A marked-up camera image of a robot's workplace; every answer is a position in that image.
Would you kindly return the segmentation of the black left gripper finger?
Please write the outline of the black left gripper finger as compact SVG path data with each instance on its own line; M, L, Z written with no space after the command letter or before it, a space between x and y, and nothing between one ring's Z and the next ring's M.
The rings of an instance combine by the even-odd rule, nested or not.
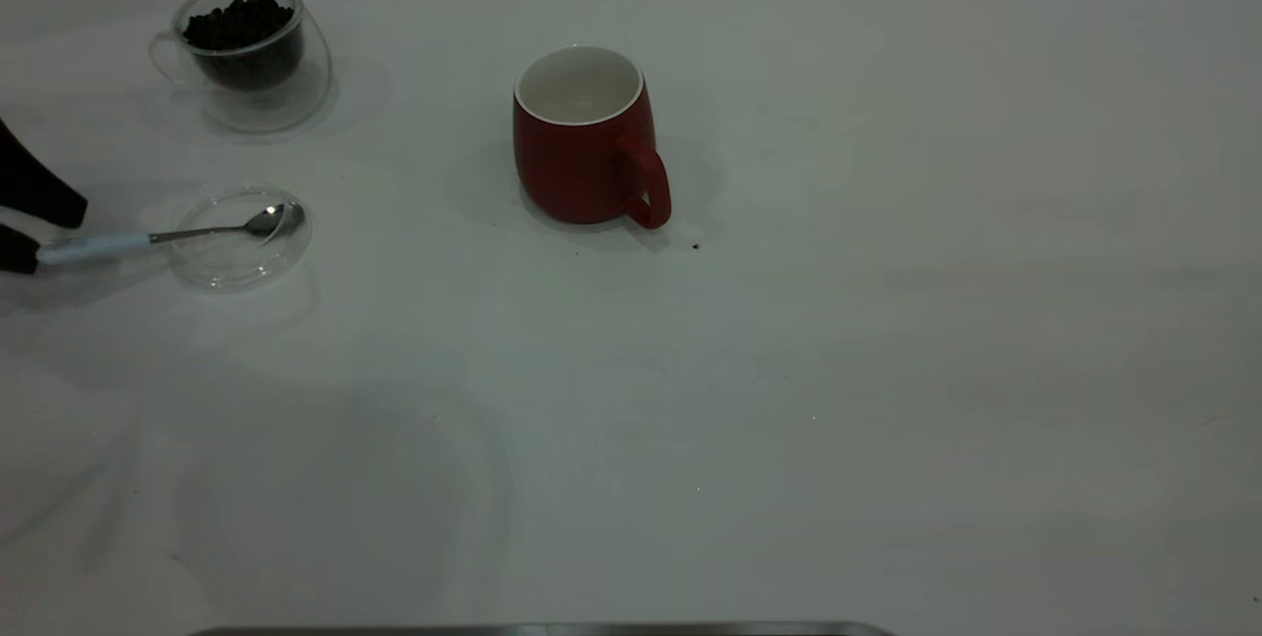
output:
M90 199L47 169L1 120L1 204L61 228L80 228Z
M10 228L0 227L0 269L14 275L35 275L37 251L40 244L32 237Z

